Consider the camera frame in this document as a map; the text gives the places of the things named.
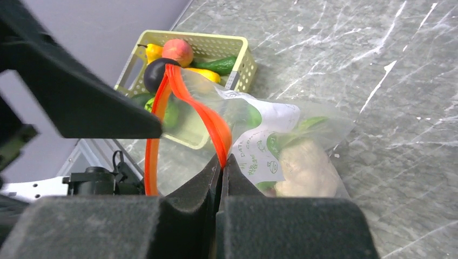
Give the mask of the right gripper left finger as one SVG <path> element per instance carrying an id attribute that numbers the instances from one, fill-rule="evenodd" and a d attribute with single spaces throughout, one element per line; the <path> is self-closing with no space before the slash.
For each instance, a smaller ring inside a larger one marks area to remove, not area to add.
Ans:
<path id="1" fill-rule="evenodd" d="M 220 166 L 165 197 L 142 195 L 124 162 L 59 178 L 64 194 L 1 197 L 1 258 L 206 258 Z"/>

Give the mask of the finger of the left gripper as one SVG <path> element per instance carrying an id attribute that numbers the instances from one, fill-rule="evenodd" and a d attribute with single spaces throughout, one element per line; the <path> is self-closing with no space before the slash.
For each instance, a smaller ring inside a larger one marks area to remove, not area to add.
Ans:
<path id="1" fill-rule="evenodd" d="M 20 1 L 1 1 L 1 70 L 16 71 L 65 138 L 157 139 L 159 119 L 101 81 Z"/>

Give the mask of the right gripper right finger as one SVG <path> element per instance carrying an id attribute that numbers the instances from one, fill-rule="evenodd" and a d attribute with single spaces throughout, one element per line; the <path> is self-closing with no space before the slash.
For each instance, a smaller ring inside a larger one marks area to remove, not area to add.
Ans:
<path id="1" fill-rule="evenodd" d="M 266 197 L 234 156 L 222 172 L 217 258 L 378 258 L 362 210 L 342 198 Z"/>

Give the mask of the clear zip top bag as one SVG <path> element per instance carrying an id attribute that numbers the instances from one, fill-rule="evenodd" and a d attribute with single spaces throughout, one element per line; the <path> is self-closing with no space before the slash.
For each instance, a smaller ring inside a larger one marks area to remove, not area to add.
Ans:
<path id="1" fill-rule="evenodd" d="M 184 104 L 193 109 L 212 141 L 211 149 L 199 149 L 201 153 L 191 157 L 195 168 L 201 167 L 208 155 L 216 155 L 220 161 L 232 155 L 243 175 L 268 196 L 273 195 L 258 184 L 284 179 L 270 141 L 272 134 L 293 133 L 306 119 L 327 117 L 325 128 L 328 131 L 312 134 L 312 139 L 326 153 L 343 141 L 354 127 L 344 113 L 330 105 L 311 101 L 279 103 L 260 100 L 247 93 L 225 89 L 198 73 L 172 64 L 165 66 L 151 110 L 162 122 L 169 101 L 179 104 L 180 112 L 184 111 Z M 341 177 L 340 180 L 335 197 L 347 198 L 348 192 Z"/>

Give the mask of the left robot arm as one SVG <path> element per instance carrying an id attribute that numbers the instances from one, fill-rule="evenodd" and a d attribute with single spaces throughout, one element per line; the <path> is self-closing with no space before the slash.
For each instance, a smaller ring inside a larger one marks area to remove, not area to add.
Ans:
<path id="1" fill-rule="evenodd" d="M 70 139 L 140 139 L 162 134 L 159 119 L 107 86 L 75 60 L 21 1 L 1 1 L 1 73 L 11 70 L 36 98 L 54 127 Z M 1 171 L 38 131 L 1 97 Z M 67 195 L 64 176 L 6 184 L 1 190 L 1 246 L 29 203 Z"/>

